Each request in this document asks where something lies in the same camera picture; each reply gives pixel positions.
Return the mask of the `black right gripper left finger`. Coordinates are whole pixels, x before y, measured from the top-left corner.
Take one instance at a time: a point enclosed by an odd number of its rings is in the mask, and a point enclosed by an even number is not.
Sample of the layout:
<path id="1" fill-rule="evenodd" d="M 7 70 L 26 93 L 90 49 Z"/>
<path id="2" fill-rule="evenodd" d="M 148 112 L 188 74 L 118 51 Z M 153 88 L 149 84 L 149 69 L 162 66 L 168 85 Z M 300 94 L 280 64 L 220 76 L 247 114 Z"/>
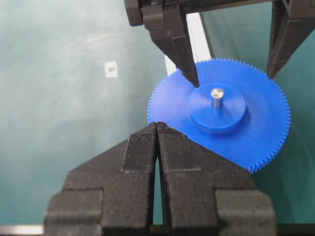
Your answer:
<path id="1" fill-rule="evenodd" d="M 46 236 L 147 236 L 153 221 L 157 125 L 68 172 L 48 204 Z"/>

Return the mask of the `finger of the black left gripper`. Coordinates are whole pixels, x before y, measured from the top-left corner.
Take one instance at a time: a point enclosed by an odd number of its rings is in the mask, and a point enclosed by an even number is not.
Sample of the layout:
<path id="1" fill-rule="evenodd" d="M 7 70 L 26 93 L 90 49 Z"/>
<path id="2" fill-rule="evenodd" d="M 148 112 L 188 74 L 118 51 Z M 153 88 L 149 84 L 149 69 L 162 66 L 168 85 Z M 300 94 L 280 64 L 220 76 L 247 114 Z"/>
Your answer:
<path id="1" fill-rule="evenodd" d="M 197 88 L 199 81 L 183 3 L 182 0 L 142 0 L 141 13 L 152 41 Z"/>
<path id="2" fill-rule="evenodd" d="M 275 0 L 272 17 L 267 75 L 274 76 L 315 29 L 313 0 Z"/>

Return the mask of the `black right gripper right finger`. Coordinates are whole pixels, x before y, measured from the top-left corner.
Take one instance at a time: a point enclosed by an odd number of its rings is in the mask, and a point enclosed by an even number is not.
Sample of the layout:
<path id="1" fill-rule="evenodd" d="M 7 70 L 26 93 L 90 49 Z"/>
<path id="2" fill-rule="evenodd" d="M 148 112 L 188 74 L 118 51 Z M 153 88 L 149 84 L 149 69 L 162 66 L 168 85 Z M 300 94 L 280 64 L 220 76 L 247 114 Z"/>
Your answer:
<path id="1" fill-rule="evenodd" d="M 163 219 L 173 236 L 274 236 L 270 198 L 238 165 L 157 123 Z"/>

